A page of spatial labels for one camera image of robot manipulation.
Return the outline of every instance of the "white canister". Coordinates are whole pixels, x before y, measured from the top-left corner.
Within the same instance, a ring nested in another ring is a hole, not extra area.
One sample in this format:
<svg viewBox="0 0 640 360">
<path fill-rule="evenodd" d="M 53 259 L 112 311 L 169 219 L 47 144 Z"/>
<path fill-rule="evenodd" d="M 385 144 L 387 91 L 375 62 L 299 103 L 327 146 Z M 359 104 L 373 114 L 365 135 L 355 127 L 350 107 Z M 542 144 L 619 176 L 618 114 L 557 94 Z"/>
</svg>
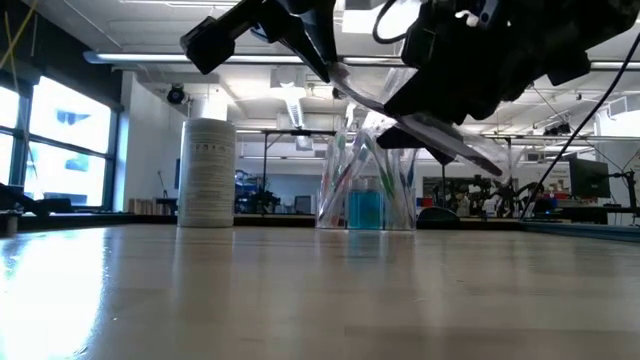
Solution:
<svg viewBox="0 0 640 360">
<path fill-rule="evenodd" d="M 178 225 L 233 226 L 236 129 L 212 119 L 182 125 Z"/>
</svg>

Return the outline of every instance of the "label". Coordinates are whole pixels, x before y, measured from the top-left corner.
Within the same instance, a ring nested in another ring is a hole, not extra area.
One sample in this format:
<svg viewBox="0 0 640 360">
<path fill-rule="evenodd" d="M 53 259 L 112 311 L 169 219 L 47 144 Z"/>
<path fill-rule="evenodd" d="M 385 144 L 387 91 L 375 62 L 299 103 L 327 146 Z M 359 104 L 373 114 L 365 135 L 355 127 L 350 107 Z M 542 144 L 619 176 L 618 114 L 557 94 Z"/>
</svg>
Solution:
<svg viewBox="0 0 640 360">
<path fill-rule="evenodd" d="M 235 136 L 228 131 L 194 131 L 185 149 L 186 193 L 181 194 L 187 217 L 229 218 L 235 200 Z"/>
</svg>

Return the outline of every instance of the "table surface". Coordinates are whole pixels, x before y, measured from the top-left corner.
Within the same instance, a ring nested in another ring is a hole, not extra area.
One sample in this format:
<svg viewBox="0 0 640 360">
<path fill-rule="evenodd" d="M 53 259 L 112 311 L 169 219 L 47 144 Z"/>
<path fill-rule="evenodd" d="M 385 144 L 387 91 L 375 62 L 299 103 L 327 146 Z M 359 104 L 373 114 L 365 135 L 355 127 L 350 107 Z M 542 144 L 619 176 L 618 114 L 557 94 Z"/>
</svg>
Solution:
<svg viewBox="0 0 640 360">
<path fill-rule="evenodd" d="M 0 239 L 3 359 L 638 359 L 640 246 L 131 225 Z"/>
</svg>

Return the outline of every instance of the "window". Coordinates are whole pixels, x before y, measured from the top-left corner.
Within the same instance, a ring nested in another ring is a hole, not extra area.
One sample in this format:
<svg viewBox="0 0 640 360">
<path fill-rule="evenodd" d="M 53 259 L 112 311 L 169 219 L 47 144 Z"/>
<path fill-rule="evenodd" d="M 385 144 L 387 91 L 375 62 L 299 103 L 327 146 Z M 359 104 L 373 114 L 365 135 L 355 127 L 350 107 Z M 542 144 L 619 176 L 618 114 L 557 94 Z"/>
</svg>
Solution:
<svg viewBox="0 0 640 360">
<path fill-rule="evenodd" d="M 116 141 L 111 108 L 46 77 L 33 91 L 10 89 L 0 87 L 0 182 L 23 186 L 34 200 L 109 209 Z"/>
<path fill-rule="evenodd" d="M 31 142 L 25 194 L 35 200 L 70 199 L 74 206 L 101 206 L 105 159 Z"/>
<path fill-rule="evenodd" d="M 9 183 L 11 171 L 11 154 L 13 152 L 13 137 L 0 134 L 0 182 Z"/>
<path fill-rule="evenodd" d="M 15 92 L 0 87 L 0 126 L 16 127 L 20 96 Z"/>
<path fill-rule="evenodd" d="M 32 134 L 106 153 L 110 126 L 108 106 L 45 77 L 34 87 Z"/>
</svg>

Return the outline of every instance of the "yellow cord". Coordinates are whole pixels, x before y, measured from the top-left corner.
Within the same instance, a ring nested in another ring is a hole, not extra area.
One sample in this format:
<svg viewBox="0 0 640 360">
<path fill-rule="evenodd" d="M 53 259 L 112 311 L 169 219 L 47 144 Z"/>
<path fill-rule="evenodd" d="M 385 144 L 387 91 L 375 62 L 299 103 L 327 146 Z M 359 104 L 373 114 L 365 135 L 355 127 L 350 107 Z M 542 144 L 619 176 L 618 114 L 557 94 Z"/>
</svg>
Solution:
<svg viewBox="0 0 640 360">
<path fill-rule="evenodd" d="M 16 44 L 18 44 L 18 41 L 20 40 L 20 37 L 22 36 L 24 29 L 26 29 L 27 24 L 29 24 L 29 20 L 31 20 L 31 17 L 33 16 L 33 13 L 36 10 L 36 5 L 38 5 L 38 1 L 39 0 L 33 0 L 33 2 L 31 3 L 31 7 L 29 8 L 29 12 L 27 13 L 27 16 L 25 17 L 24 21 L 20 25 L 20 28 L 18 29 L 18 32 L 16 33 L 16 37 L 9 42 L 9 48 L 7 49 L 7 52 L 2 56 L 2 60 L 0 61 L 0 69 L 4 68 L 4 63 L 7 62 L 7 59 L 9 58 L 9 54 L 13 54 L 13 49 L 16 47 Z M 8 15 L 6 13 L 5 13 L 5 21 L 7 22 L 7 24 L 9 24 Z"/>
<path fill-rule="evenodd" d="M 5 31 L 7 32 L 7 40 L 9 41 L 9 43 L 11 43 L 11 26 L 9 25 L 9 12 L 5 11 L 4 12 L 4 28 Z M 16 94 L 20 94 L 20 85 L 18 84 L 18 72 L 16 71 L 16 63 L 14 60 L 14 56 L 13 56 L 13 48 L 10 46 L 9 49 L 7 50 L 7 55 L 10 59 L 10 63 L 11 63 L 11 72 L 13 73 L 13 86 L 15 87 L 15 91 Z M 29 131 L 26 128 L 26 121 L 24 119 L 24 112 L 21 113 L 22 116 L 22 126 L 23 126 L 23 137 L 24 137 L 24 141 L 27 144 L 27 153 L 29 158 L 31 159 L 31 163 L 33 164 L 33 174 L 36 180 L 36 184 L 39 184 L 39 179 L 38 179 L 38 171 L 36 170 L 36 163 L 35 160 L 33 158 L 33 152 L 31 151 L 31 143 L 29 142 Z"/>
</svg>

